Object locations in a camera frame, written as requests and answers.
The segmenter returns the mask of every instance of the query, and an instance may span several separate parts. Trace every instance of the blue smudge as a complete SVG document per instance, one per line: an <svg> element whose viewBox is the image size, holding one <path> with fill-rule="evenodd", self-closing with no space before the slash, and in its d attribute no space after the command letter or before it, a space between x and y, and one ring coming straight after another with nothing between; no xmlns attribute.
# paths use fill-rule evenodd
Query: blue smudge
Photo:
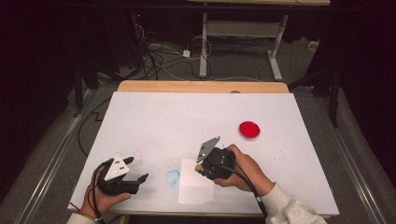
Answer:
<svg viewBox="0 0 396 224"><path fill-rule="evenodd" d="M166 183L168 183L168 185L172 187L177 185L179 179L180 179L180 172L178 170L171 170L165 176Z"/></svg>

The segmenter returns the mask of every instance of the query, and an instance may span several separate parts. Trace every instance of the table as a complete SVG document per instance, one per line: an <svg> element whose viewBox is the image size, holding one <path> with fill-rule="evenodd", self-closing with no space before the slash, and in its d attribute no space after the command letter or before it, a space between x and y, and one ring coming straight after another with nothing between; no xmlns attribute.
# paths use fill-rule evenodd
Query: table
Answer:
<svg viewBox="0 0 396 224"><path fill-rule="evenodd" d="M283 5L283 6L328 6L330 0L189 0L192 2L229 3L229 4L254 4L254 5ZM212 21L207 19L204 13L202 31L202 50L200 61L200 77L206 77L208 35L231 35L231 36L252 36L252 37L274 37L274 47L267 51L268 61L276 81L282 80L282 75L276 61L277 50L282 40L283 32L286 28L289 15L283 15L280 22L257 22L257 21Z"/></svg>
<svg viewBox="0 0 396 224"><path fill-rule="evenodd" d="M248 141L236 131L235 126L245 119L253 119L262 128L254 140ZM93 169L117 154L134 156L124 180L145 173L149 176L133 199L114 206L112 213L261 216L253 195L237 188L214 185L213 201L178 203L183 186L167 182L169 172L179 172L182 178L184 161L195 160L200 145L217 135L221 136L218 147L237 144L284 190L307 199L320 214L339 214L298 106L283 83L122 82L114 92L71 201L82 204Z"/></svg>

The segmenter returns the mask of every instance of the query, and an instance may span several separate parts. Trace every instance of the person's right hand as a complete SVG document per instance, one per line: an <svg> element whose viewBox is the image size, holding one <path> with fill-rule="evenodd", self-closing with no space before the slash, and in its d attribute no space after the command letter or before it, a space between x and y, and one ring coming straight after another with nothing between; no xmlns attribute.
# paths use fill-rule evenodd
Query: person's right hand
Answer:
<svg viewBox="0 0 396 224"><path fill-rule="evenodd" d="M234 144L228 146L227 149L233 152L236 157L236 162L245 171L260 196L264 196L271 191L275 184L264 174L257 162L248 154L242 153ZM235 171L245 176L237 165L235 166ZM228 179L216 178L214 182L222 187L236 186L241 190L251 191L245 181L235 174L232 174Z"/></svg>

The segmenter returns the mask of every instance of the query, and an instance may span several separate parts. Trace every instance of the red lid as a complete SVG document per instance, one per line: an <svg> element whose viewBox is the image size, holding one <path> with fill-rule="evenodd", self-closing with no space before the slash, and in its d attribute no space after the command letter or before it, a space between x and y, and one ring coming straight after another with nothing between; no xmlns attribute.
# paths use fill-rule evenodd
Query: red lid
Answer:
<svg viewBox="0 0 396 224"><path fill-rule="evenodd" d="M245 121L239 125L239 132L246 138L255 138L260 134L260 128L253 121Z"/></svg>

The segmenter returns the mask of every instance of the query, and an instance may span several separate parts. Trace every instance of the sheet of paper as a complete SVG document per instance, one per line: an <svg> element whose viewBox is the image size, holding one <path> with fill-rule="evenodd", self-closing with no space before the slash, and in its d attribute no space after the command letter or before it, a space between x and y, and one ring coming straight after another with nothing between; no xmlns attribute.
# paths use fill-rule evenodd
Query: sheet of paper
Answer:
<svg viewBox="0 0 396 224"><path fill-rule="evenodd" d="M181 161L178 203L211 204L214 202L213 181L194 171L195 160Z"/></svg>

